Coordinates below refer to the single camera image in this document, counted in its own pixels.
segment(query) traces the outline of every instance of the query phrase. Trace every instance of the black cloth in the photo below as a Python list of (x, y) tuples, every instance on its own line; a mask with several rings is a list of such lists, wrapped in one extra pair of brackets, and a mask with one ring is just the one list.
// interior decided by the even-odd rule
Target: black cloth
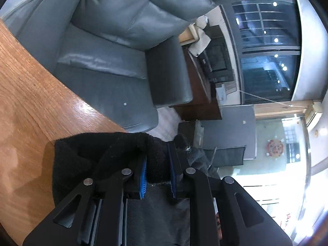
[[(202, 150), (186, 151), (183, 139), (178, 136), (175, 141), (178, 154), (185, 154), (191, 166), (208, 173), (210, 164)], [(83, 179), (109, 178), (140, 152), (147, 155), (147, 192), (142, 200), (128, 200), (127, 245), (189, 246), (189, 200), (173, 199), (167, 143), (146, 133), (85, 133), (56, 141), (55, 205)]]

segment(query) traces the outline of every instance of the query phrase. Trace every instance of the gray leather sofa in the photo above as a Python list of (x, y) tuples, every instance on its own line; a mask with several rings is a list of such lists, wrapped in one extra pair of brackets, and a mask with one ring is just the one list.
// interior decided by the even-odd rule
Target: gray leather sofa
[(156, 127), (156, 108), (192, 100), (178, 35), (233, 1), (27, 0), (0, 16), (57, 79), (137, 132)]

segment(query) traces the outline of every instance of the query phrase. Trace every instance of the white cable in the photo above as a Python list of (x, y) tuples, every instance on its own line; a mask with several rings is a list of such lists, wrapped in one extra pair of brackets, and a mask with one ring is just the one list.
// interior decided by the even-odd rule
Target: white cable
[(283, 106), (307, 108), (306, 106), (297, 106), (297, 105), (287, 105), (287, 104), (283, 104), (283, 103), (281, 103), (281, 102), (277, 102), (277, 101), (273, 101), (273, 100), (270, 100), (270, 99), (266, 99), (266, 98), (263, 98), (263, 97), (260, 97), (260, 96), (254, 95), (254, 94), (250, 94), (250, 93), (245, 92), (245, 91), (242, 91), (242, 90), (238, 90), (238, 91), (240, 91), (240, 92), (242, 92), (242, 93), (244, 93), (244, 94), (248, 94), (248, 95), (250, 95), (250, 96), (254, 96), (254, 97), (257, 97), (257, 98), (260, 98), (260, 99), (263, 99), (263, 100), (267, 100), (267, 101), (269, 101), (269, 102), (274, 102), (274, 103), (276, 103), (276, 104), (280, 104), (280, 105), (283, 105)]

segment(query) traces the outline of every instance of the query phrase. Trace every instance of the air conditioner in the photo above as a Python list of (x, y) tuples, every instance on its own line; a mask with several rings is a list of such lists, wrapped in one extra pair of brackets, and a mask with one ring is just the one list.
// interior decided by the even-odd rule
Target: air conditioner
[(305, 112), (305, 121), (308, 132), (310, 132), (319, 122), (323, 110), (320, 102), (314, 102)]

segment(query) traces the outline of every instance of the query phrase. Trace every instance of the metal screw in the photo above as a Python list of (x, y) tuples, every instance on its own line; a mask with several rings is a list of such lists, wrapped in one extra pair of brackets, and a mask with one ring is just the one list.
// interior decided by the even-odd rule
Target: metal screw
[(232, 184), (235, 182), (235, 180), (232, 177), (225, 177), (224, 181), (228, 184)]
[(122, 170), (122, 174), (123, 175), (130, 175), (132, 173), (130, 168), (125, 168)]
[(188, 167), (188, 168), (186, 169), (186, 172), (187, 172), (188, 174), (192, 175), (192, 174), (195, 174), (195, 173), (196, 173), (196, 169), (194, 169), (193, 167)]
[(92, 185), (92, 183), (93, 183), (93, 179), (92, 178), (86, 178), (83, 181), (83, 184), (86, 185), (86, 186)]

